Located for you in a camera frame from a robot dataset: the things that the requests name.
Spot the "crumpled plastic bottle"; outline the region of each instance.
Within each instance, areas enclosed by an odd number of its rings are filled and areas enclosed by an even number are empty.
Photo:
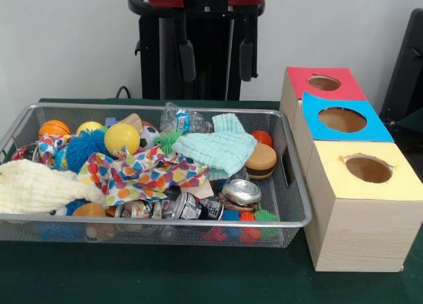
[[[160,119],[160,130],[169,133],[172,130],[182,130],[186,133],[212,133],[213,124],[204,120],[197,111],[181,108],[171,102],[166,103]]]

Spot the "circular hole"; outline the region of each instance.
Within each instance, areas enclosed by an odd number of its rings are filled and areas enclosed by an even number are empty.
[[[389,165],[377,157],[356,155],[346,161],[346,167],[351,174],[365,182],[384,183],[388,181],[392,172]]]
[[[367,120],[361,114],[340,107],[331,107],[320,111],[319,120],[330,129],[347,133],[360,131],[367,125]]]
[[[335,91],[341,83],[333,77],[324,75],[313,75],[308,79],[309,84],[321,91]]]

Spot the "yellow box top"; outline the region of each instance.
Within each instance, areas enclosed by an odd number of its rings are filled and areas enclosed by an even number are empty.
[[[394,143],[315,141],[337,198],[423,201],[423,184]]]

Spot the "soccer ball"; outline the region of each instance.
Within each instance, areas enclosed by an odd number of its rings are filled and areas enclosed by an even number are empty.
[[[148,126],[144,122],[144,131],[139,139],[139,147],[143,151],[154,147],[154,139],[159,136],[160,133],[156,128],[153,126]]]

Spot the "white wall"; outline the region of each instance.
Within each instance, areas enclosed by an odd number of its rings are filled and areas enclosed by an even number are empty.
[[[267,0],[259,78],[247,100],[279,100],[286,66],[349,67],[380,111],[411,11],[423,0]]]
[[[350,67],[380,109],[409,14],[423,0],[267,0],[260,77],[242,98],[279,100],[288,65]],[[138,17],[127,0],[0,0],[0,135],[40,97],[141,96]]]

